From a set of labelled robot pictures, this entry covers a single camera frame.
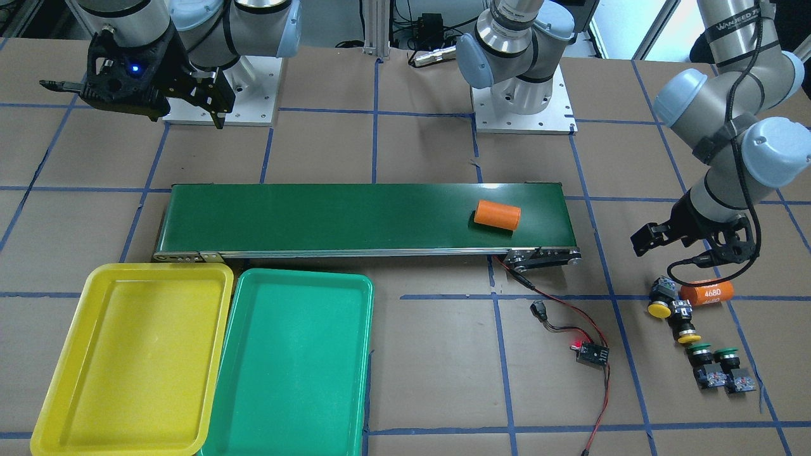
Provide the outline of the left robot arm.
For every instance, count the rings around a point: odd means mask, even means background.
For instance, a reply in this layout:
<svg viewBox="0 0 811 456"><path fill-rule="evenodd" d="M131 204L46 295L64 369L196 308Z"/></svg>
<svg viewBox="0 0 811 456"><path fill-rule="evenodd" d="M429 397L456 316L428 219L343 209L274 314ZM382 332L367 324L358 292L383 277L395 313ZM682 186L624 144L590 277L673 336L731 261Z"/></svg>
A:
<svg viewBox="0 0 811 456"><path fill-rule="evenodd" d="M753 208L790 184L809 164L809 131L785 117L759 119L797 92L802 61L782 50L771 1L700 1L714 78L687 69L653 102L655 115L708 165L703 179L679 199L666 222L631 237L637 256L680 241L706 240L704 267L758 256ZM461 75L474 89L495 89L519 115L544 109L551 79L575 20L551 1L495 1L478 15L472 34L456 44Z"/></svg>

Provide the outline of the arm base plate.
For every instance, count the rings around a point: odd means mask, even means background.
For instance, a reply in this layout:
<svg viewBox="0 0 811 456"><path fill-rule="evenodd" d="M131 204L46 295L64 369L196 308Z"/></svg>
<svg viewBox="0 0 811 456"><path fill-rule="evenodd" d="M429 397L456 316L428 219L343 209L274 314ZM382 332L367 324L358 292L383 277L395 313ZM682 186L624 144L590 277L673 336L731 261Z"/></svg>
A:
<svg viewBox="0 0 811 456"><path fill-rule="evenodd" d="M561 67L534 84L513 78L470 89L476 129L495 134L570 135L578 131Z"/></svg>
<svg viewBox="0 0 811 456"><path fill-rule="evenodd" d="M284 70L284 58L243 56L225 76L235 92L226 126L272 127ZM209 126L214 122L205 110L179 99L170 99L171 111L162 118L168 124Z"/></svg>

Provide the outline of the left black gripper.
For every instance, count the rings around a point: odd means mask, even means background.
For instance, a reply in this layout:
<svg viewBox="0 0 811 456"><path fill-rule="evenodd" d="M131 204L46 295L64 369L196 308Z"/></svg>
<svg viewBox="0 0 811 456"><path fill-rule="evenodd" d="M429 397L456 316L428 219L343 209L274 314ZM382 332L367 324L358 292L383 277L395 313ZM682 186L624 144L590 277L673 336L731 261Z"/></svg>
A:
<svg viewBox="0 0 811 456"><path fill-rule="evenodd" d="M728 222L728 204L712 196L708 190L691 190L674 205L669 222L647 223L631 235L630 241L637 257L675 241L691 246L706 240L711 248L718 248L718 236Z"/></svg>

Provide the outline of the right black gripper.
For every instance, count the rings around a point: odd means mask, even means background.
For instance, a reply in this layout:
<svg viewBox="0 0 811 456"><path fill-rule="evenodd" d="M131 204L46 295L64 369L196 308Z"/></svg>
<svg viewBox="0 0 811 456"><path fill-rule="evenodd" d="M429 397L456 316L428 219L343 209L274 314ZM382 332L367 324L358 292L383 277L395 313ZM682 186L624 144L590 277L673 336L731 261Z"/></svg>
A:
<svg viewBox="0 0 811 456"><path fill-rule="evenodd" d="M225 127L226 115L234 109L236 95L220 67L211 72L195 70L173 25L156 41L155 101L180 98L204 109L215 128Z"/></svg>

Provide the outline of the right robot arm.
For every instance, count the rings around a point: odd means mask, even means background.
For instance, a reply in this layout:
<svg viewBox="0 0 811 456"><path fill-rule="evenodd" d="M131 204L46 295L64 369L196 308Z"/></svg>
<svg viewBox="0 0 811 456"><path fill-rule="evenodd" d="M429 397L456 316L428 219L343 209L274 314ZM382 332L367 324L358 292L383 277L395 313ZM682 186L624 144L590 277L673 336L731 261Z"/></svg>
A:
<svg viewBox="0 0 811 456"><path fill-rule="evenodd" d="M98 110L169 124L273 124L298 1L78 1L93 30L82 82L41 81Z"/></svg>

